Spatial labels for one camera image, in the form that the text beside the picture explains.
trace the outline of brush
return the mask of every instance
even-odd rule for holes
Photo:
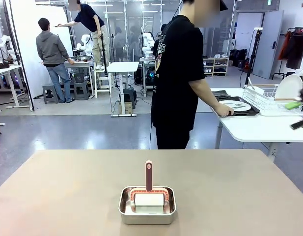
[[[290,103],[286,104],[284,107],[290,111],[294,108],[298,108],[301,105],[302,105],[302,102],[290,102]]]
[[[169,192],[165,188],[153,188],[152,161],[146,162],[146,187],[134,188],[130,192],[131,203],[139,214],[163,214]]]

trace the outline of green object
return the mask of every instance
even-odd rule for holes
[[[302,105],[302,102],[291,102],[291,103],[286,104],[284,107],[287,110],[292,110],[292,109],[297,108],[301,105]]]

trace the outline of white plate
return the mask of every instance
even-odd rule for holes
[[[220,103],[233,108],[235,112],[245,112],[251,109],[251,106],[249,104],[239,101],[225,100],[225,101],[220,101]]]
[[[275,98],[296,98],[303,88],[303,81],[298,75],[289,75],[279,84]]]

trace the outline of metal tray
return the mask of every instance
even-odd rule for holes
[[[176,202],[173,189],[163,186],[154,186],[165,188],[169,192],[169,202],[165,203],[163,214],[138,214],[135,213],[135,206],[130,201],[130,191],[133,188],[142,188],[144,186],[129,186],[122,190],[119,212],[124,224],[128,225],[169,225],[173,222],[176,214]]]

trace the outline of sneaker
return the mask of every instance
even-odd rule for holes
[[[73,101],[75,101],[74,98],[72,98],[72,100],[70,100],[69,102],[66,102],[66,103],[71,103],[71,102],[73,102]]]

